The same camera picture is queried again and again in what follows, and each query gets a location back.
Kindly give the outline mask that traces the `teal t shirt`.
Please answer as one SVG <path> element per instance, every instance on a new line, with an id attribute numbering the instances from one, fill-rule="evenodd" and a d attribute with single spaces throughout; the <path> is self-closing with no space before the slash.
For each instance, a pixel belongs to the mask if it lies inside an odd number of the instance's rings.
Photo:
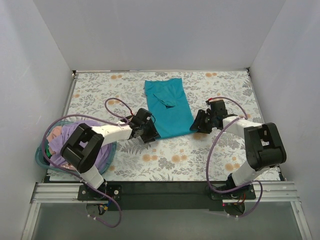
<path id="1" fill-rule="evenodd" d="M 144 82 L 148 110 L 161 139 L 192 134 L 194 122 L 181 78 Z"/>

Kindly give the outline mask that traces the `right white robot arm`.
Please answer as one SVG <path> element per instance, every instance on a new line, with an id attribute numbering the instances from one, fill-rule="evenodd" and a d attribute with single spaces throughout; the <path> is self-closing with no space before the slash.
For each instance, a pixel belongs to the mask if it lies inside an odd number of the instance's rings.
<path id="1" fill-rule="evenodd" d="M 220 132 L 209 150 L 205 175 L 208 187 L 219 194 L 227 194 L 237 199 L 245 192 L 245 187 L 270 168 L 283 164 L 287 154 L 277 126 L 270 123 L 256 123 L 249 120 L 246 111 L 243 116 L 229 114 L 225 104 L 226 97 L 211 97 L 206 100 L 207 110 L 200 109 L 190 127 L 191 131 L 210 134 L 213 129 Z M 225 181 L 223 188 L 215 188 L 209 176 L 210 160 L 213 150 L 223 133 L 230 133 L 244 140 L 245 162 Z"/>

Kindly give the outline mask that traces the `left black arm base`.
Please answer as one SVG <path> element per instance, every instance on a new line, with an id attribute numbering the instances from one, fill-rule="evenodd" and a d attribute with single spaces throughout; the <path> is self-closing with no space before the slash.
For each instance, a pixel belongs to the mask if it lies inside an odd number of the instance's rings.
<path id="1" fill-rule="evenodd" d="M 121 200 L 122 189 L 119 184 L 107 184 L 99 188 L 117 203 Z M 103 216 L 106 212 L 118 210 L 111 200 L 84 184 L 79 187 L 77 200 L 86 203 L 86 210 L 91 215 Z"/>

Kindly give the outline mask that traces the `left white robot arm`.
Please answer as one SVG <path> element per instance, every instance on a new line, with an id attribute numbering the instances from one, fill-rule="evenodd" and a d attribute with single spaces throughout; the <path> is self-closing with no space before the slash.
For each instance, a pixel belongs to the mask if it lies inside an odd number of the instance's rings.
<path id="1" fill-rule="evenodd" d="M 67 139 L 60 155 L 79 173 L 80 179 L 89 186 L 89 194 L 95 200 L 106 196 L 106 181 L 95 166 L 100 149 L 108 144 L 141 138 L 144 143 L 160 138 L 151 112 L 140 108 L 135 115 L 117 123 L 102 126 L 79 124 Z"/>

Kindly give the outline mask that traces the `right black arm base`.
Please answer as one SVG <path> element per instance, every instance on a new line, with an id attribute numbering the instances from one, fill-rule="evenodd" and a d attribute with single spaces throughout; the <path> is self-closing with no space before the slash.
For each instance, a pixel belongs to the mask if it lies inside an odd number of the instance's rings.
<path id="1" fill-rule="evenodd" d="M 210 196 L 213 200 L 222 201 L 223 211 L 235 217 L 245 213 L 245 201 L 256 199 L 256 193 L 252 185 L 247 185 L 228 193 L 210 191 Z"/>

